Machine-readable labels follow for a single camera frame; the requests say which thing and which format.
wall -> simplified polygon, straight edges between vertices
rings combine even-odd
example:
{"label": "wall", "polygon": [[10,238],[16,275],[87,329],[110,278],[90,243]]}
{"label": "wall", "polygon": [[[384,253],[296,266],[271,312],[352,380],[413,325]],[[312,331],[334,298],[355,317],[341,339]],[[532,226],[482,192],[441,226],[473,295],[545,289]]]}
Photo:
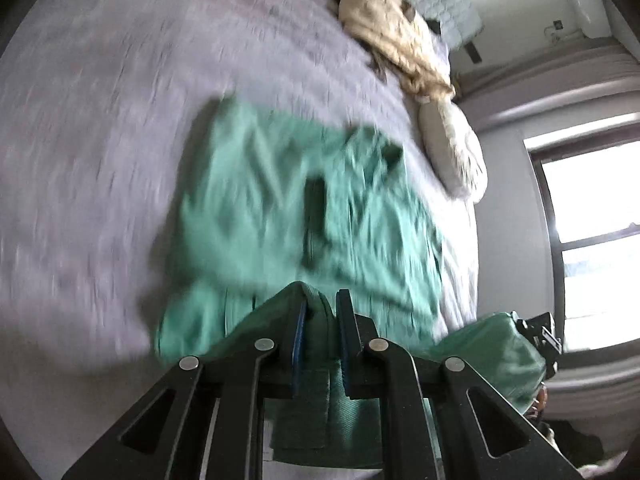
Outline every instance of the wall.
{"label": "wall", "polygon": [[532,317],[554,308],[548,232],[524,139],[638,111],[640,92],[628,92],[480,134],[489,186],[476,205],[479,315],[516,310]]}
{"label": "wall", "polygon": [[640,41],[632,32],[622,14],[611,0],[602,0],[607,11],[613,36],[637,59],[640,60]]}
{"label": "wall", "polygon": [[474,39],[483,63],[473,65],[464,50],[452,53],[455,70],[503,64],[549,45],[544,29],[562,20],[564,30],[577,28],[573,7],[567,0],[471,0],[484,30]]}

bed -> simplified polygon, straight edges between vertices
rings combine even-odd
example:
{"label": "bed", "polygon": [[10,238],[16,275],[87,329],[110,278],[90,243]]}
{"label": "bed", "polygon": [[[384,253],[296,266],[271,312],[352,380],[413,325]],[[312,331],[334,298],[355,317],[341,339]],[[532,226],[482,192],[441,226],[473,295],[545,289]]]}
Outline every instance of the bed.
{"label": "bed", "polygon": [[221,95],[372,123],[402,144],[445,239],[434,334],[475,320],[473,207],[448,198],[417,104],[394,76],[376,78],[335,11],[331,0],[38,0],[14,34],[0,58],[0,415],[42,478],[60,478],[162,373],[151,346],[178,163]]}

beige blanket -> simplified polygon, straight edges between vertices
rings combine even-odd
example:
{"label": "beige blanket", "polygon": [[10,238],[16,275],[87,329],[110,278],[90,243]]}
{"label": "beige blanket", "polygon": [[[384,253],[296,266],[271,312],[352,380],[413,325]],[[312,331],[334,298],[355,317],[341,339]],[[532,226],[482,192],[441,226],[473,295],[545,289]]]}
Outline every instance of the beige blanket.
{"label": "beige blanket", "polygon": [[401,70],[402,88],[416,96],[442,99],[455,94],[447,67],[438,60],[424,19],[404,15],[403,0],[340,0],[344,30],[377,49]]}

green cloth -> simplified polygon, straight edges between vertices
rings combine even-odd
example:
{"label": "green cloth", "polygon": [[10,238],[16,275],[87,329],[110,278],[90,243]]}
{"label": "green cloth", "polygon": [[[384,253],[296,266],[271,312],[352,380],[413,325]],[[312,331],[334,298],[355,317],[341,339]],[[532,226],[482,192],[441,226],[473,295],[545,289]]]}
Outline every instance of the green cloth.
{"label": "green cloth", "polygon": [[520,413],[529,409],[546,374],[544,358],[506,312],[452,332],[425,357],[441,362],[452,355],[472,365]]}
{"label": "green cloth", "polygon": [[442,242],[399,146],[373,127],[223,99],[191,165],[168,267],[180,290],[158,329],[161,359],[229,354],[277,332],[291,298],[307,298],[302,394],[268,406],[274,458],[380,464],[377,403],[344,397],[334,303],[348,288],[382,337],[417,356],[434,346]]}

pillowcase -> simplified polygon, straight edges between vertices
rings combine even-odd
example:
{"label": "pillowcase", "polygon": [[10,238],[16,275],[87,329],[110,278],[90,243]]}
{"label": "pillowcase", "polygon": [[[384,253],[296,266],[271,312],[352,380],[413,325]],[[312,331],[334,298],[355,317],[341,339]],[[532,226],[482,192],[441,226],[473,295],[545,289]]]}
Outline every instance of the pillowcase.
{"label": "pillowcase", "polygon": [[460,108],[449,99],[420,107],[420,130],[433,170],[452,198],[480,202],[487,185],[478,136]]}

